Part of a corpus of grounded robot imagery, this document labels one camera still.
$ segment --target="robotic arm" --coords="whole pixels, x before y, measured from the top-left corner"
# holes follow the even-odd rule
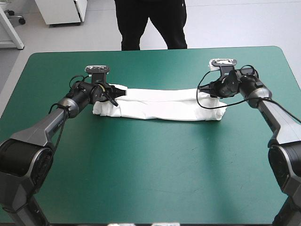
[[[250,107],[257,108],[273,132],[268,143],[269,163],[281,191],[288,195],[273,226],[301,225],[301,125],[279,104],[271,91],[260,81],[257,71],[248,68],[235,70],[236,60],[213,59],[211,71],[220,71],[216,81],[199,86],[198,90],[211,97],[227,98],[240,93]]]
[[[106,83],[107,66],[87,66],[92,82],[77,81],[59,101],[58,108],[34,126],[13,134],[0,145],[0,204],[17,226],[48,226],[34,198],[53,162],[54,134],[65,121],[76,117],[88,104],[126,95],[125,90]]]

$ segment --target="black pants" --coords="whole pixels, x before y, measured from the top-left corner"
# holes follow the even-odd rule
[[[187,48],[183,27],[185,0],[115,0],[122,50],[139,50],[148,18],[162,35],[168,49]]]

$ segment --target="black cable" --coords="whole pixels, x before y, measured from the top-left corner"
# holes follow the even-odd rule
[[[62,108],[62,109],[64,110],[64,119],[63,119],[63,122],[62,122],[62,125],[61,125],[60,133],[59,133],[58,138],[57,138],[57,140],[56,140],[56,144],[55,144],[55,148],[54,148],[54,150],[53,150],[53,153],[55,153],[55,151],[56,151],[56,149],[57,149],[57,147],[58,147],[58,144],[60,143],[61,136],[62,136],[63,129],[64,129],[64,125],[65,125],[65,122],[66,122],[66,120],[67,120],[67,114],[69,114],[69,106],[64,106],[64,105],[61,105],[61,104],[58,104],[58,103],[55,103],[55,104],[51,105],[48,114],[51,113],[52,108],[53,108],[54,106],[58,106],[58,108]]]
[[[85,77],[84,77],[83,75],[75,75],[75,76],[73,76],[73,77],[70,79],[70,82],[69,82],[69,87],[70,87],[70,89],[72,89],[72,87],[71,87],[71,82],[72,82],[72,80],[75,79],[75,78],[78,78],[78,77],[83,78],[81,81],[84,81],[84,80],[85,80]]]
[[[245,66],[250,66],[250,67],[253,68],[253,70],[257,73],[256,69],[254,69],[253,66],[251,66],[251,65],[245,65]],[[223,108],[223,107],[230,107],[230,106],[234,106],[234,105],[241,104],[241,103],[246,102],[246,101],[249,101],[249,100],[255,100],[255,99],[257,99],[257,100],[267,101],[267,102],[271,102],[271,103],[273,103],[273,104],[276,104],[276,105],[277,105],[278,107],[280,107],[283,111],[285,111],[289,116],[291,116],[293,119],[295,119],[296,121],[298,121],[299,123],[301,123],[301,120],[300,120],[300,119],[298,119],[296,116],[294,116],[294,115],[293,115],[292,113],[290,113],[288,110],[286,110],[281,104],[279,104],[279,103],[276,102],[275,100],[272,100],[271,98],[268,98],[268,97],[264,97],[264,98],[262,98],[262,97],[247,98],[247,99],[238,101],[238,102],[236,102],[236,103],[232,103],[232,104],[225,105],[225,106],[219,106],[219,107],[205,107],[205,106],[202,106],[202,105],[200,104],[199,100],[198,100],[198,88],[199,88],[199,87],[204,87],[204,86],[206,86],[206,85],[201,86],[201,83],[202,83],[202,81],[204,80],[204,78],[205,78],[210,72],[211,72],[211,71],[207,72],[207,73],[203,76],[203,78],[201,79],[201,81],[199,82],[198,87],[197,87],[197,103],[198,103],[198,105],[199,105],[200,107],[205,108],[205,109],[208,109],[208,110],[213,110],[213,109],[219,109],[219,108]]]

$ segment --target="person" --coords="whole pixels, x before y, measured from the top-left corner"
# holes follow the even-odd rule
[[[187,48],[183,28],[185,0],[115,0],[121,50],[140,50],[140,38],[148,18],[163,37],[168,49]]]

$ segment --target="white cloth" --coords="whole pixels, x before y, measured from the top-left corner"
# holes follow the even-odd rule
[[[196,101],[197,89],[183,90],[153,90],[128,89],[127,95],[115,100],[118,106],[111,102],[96,102],[93,114],[110,117],[127,117],[135,119],[165,119],[175,121],[221,120],[226,108],[207,110],[201,108]],[[198,95],[201,105],[206,107],[225,106],[218,98],[200,92]]]

